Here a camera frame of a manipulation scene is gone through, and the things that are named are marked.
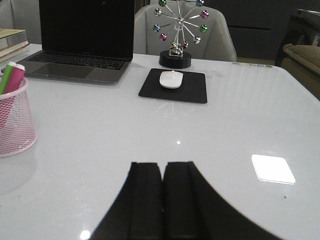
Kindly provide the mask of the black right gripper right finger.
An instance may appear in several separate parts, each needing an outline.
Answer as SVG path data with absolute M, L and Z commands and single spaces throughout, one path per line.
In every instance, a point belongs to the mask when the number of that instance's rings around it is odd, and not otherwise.
M 163 178 L 166 240 L 276 240 L 211 187 L 192 162 L 169 162 Z

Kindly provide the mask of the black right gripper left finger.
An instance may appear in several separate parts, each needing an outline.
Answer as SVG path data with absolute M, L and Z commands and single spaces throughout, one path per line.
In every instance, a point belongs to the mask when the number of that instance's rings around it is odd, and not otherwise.
M 133 162 L 92 240 L 162 239 L 162 177 L 156 163 Z

